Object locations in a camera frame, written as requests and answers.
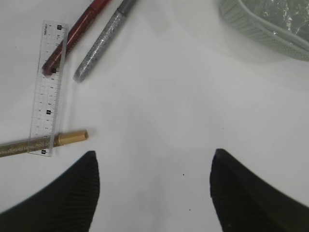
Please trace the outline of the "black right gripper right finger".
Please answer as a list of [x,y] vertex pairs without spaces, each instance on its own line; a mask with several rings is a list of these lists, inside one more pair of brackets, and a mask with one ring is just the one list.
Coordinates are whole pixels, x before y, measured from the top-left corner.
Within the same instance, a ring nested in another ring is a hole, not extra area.
[[224,232],[307,232],[309,208],[254,174],[224,149],[216,149],[210,195]]

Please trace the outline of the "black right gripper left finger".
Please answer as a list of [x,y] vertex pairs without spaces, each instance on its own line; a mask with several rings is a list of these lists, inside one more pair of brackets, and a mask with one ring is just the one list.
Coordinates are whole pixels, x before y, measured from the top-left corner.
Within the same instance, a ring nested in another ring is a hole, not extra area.
[[48,186],[0,215],[2,232],[87,232],[100,195],[98,160],[88,151]]

